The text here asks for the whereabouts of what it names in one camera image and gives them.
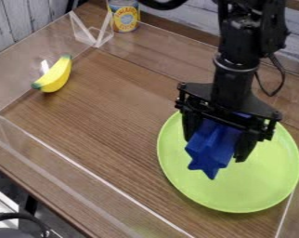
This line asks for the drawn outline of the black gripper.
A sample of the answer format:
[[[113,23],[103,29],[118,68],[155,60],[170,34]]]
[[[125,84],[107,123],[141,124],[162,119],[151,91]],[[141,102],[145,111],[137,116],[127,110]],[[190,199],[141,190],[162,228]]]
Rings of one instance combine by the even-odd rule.
[[[210,97],[213,85],[184,83],[174,107],[182,114],[184,139],[189,140],[204,119],[242,131],[234,147],[236,162],[246,160],[258,141],[270,140],[276,123],[282,119],[281,112],[249,92],[242,99],[230,93],[224,100]]]

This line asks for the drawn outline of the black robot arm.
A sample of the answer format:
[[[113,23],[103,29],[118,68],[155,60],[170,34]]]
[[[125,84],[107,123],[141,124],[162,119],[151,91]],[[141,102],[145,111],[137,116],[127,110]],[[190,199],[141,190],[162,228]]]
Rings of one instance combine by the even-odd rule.
[[[282,68],[274,52],[285,47],[289,30],[285,0],[218,0],[220,47],[210,83],[180,83],[176,108],[182,115],[184,138],[216,122],[240,132],[232,155],[242,162],[257,142],[273,136],[281,113],[253,93],[260,82],[260,60]]]

